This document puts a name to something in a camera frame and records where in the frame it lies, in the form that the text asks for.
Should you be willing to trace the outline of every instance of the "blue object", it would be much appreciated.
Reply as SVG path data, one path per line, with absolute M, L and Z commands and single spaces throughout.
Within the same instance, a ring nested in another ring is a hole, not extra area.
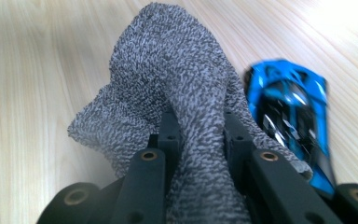
M 314 173 L 310 184 L 332 195 L 325 79 L 286 60 L 263 61 L 246 72 L 245 94 L 258 126 L 306 161 Z

